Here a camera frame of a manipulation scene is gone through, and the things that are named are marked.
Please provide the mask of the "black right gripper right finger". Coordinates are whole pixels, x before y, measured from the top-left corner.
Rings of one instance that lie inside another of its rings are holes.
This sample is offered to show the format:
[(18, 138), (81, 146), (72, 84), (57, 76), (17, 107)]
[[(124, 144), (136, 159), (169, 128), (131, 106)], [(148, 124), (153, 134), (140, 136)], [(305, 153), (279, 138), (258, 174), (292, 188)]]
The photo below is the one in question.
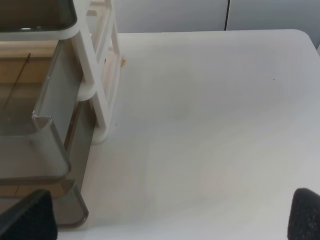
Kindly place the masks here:
[(308, 188), (298, 188), (293, 194), (287, 238), (320, 240), (320, 196)]

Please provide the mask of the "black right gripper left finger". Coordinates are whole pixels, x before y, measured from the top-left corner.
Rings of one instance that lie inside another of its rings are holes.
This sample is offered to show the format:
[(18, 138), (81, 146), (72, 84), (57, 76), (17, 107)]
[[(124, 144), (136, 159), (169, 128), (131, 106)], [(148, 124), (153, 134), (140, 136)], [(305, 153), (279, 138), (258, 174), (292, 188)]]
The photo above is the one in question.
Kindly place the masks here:
[(39, 189), (0, 214), (2, 240), (56, 240), (53, 200), (48, 190)]

